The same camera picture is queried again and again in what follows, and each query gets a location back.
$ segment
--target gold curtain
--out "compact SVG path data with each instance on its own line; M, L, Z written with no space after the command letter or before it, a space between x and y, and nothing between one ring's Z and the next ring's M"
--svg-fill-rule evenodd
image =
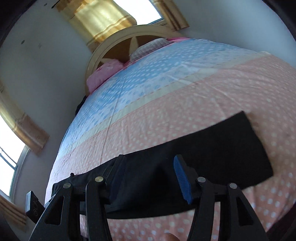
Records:
M3 217L17 228L26 231L27 216L23 210L0 195L0 212Z
M38 154L48 141L49 135L37 126L10 98L0 81L0 115L33 152Z
M151 0L151 2L173 31L189 27L186 19L172 0Z
M56 8L92 52L113 33L137 25L113 0L60 0Z

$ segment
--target black device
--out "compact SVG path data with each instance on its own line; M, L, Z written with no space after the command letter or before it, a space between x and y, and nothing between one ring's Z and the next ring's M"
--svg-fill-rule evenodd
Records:
M44 206L39 202L33 191L28 192L26 195L26 215L34 223L37 223L44 210Z
M253 208L236 184L217 185L199 177L181 155L172 162L184 199L196 206L188 241L211 240L215 202L221 203L219 241L268 241ZM79 212L80 202L84 201L89 240L112 241L104 205L116 199L125 167L126 159L119 155L85 189L65 183L49 201L30 241L82 240Z

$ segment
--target striped pillow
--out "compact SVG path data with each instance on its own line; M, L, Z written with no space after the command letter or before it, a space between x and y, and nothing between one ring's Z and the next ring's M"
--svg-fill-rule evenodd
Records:
M146 43L139 48L136 49L131 55L130 55L130 62L134 62L147 54L150 54L154 52L155 50L158 50L164 46L167 46L169 44L173 43L172 41L168 41L165 38L159 38L150 41L149 43Z

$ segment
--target headboard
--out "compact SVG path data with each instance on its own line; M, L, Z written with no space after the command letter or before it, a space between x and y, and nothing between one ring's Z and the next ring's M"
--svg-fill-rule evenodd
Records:
M174 37L182 37L182 35L160 25L137 25L112 34L97 47L91 56L85 75L86 95L89 95L86 85L87 78L109 59L118 59L125 63L129 60L129 55L138 47L157 38Z

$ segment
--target black fabric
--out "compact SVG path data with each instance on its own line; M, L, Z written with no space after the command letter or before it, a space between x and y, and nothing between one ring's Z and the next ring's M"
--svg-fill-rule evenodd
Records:
M216 184L234 182L244 189L273 175L260 140L245 113L240 112L204 130L125 155L125 175L117 199L106 205L107 217L144 218L192 209L182 197L173 169L177 154L198 175ZM85 190L86 184L102 175L109 163L54 184L52 194L65 182Z
M80 104L77 106L76 111L75 111L75 116L78 114L80 108L81 108L81 107L83 106L83 104L85 103L86 98L87 98L87 96L85 95L85 96L83 97L82 101L80 102Z

